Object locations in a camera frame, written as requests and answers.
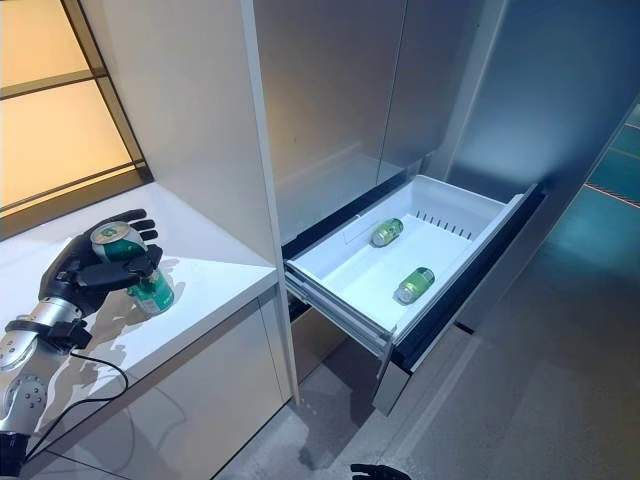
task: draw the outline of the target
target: window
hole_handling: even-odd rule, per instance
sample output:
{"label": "window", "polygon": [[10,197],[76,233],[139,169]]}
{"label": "window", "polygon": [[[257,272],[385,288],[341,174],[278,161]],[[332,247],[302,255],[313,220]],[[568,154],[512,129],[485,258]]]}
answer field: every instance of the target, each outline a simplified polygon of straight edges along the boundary
{"label": "window", "polygon": [[0,21],[0,239],[151,181],[79,1]]}

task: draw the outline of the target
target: white countertop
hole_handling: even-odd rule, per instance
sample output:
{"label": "white countertop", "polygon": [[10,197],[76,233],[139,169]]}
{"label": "white countertop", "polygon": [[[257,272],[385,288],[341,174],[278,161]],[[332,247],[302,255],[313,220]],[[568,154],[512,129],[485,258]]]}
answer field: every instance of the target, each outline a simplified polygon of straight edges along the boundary
{"label": "white countertop", "polygon": [[[31,312],[42,273],[70,237],[132,208],[145,208],[156,221],[160,236],[153,242],[164,249],[160,268],[174,287],[174,304],[147,319],[124,291],[110,294],[97,315],[85,319],[93,340],[81,352],[120,366],[132,383],[276,284],[274,266],[160,185],[150,184],[0,242],[2,331],[16,315]],[[120,384],[109,367],[69,358],[52,379],[41,426],[69,403],[113,394]],[[95,409],[80,410],[86,416]],[[65,429],[80,420],[70,415]]]}

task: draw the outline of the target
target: freezer drawer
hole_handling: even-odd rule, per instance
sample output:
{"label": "freezer drawer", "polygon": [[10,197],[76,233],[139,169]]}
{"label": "freezer drawer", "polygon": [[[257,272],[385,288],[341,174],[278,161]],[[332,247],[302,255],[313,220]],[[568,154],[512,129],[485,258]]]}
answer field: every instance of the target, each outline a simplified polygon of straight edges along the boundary
{"label": "freezer drawer", "polygon": [[[415,371],[540,201],[536,186],[502,203],[416,176],[286,259],[287,286],[380,358],[384,385],[390,362],[390,371]],[[404,231],[373,247],[373,230],[390,218]],[[435,282],[403,305],[394,292],[417,267]]]}

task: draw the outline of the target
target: can in drawer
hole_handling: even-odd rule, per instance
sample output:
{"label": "can in drawer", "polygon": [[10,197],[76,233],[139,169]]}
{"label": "can in drawer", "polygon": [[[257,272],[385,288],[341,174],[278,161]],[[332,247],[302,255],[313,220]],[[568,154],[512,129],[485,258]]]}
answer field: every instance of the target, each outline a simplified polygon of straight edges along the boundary
{"label": "can in drawer", "polygon": [[392,218],[379,225],[371,234],[371,243],[375,247],[386,247],[400,236],[404,230],[401,220]]}
{"label": "can in drawer", "polygon": [[405,305],[415,302],[426,292],[436,277],[433,272],[426,268],[416,268],[407,278],[405,278],[395,292],[395,297]]}

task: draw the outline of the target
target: soda can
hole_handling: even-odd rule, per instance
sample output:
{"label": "soda can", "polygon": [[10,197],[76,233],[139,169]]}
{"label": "soda can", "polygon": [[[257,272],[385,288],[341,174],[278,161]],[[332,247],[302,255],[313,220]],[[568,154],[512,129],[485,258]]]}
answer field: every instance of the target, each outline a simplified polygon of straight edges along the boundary
{"label": "soda can", "polygon": [[129,260],[147,251],[138,231],[126,222],[100,225],[91,232],[91,246],[104,263]]}
{"label": "soda can", "polygon": [[371,243],[374,247],[386,247],[400,236],[404,230],[402,221],[397,218],[387,220],[379,225],[371,234]]}
{"label": "soda can", "polygon": [[[125,261],[142,255],[147,245],[138,231],[126,222],[110,222],[91,232],[91,245],[95,254],[105,262]],[[162,272],[155,269],[140,283],[129,287],[127,294],[147,315],[157,315],[173,303],[174,294]]]}
{"label": "soda can", "polygon": [[416,268],[407,278],[400,282],[395,296],[400,303],[408,305],[420,298],[433,285],[435,280],[436,277],[430,269],[426,267]]}

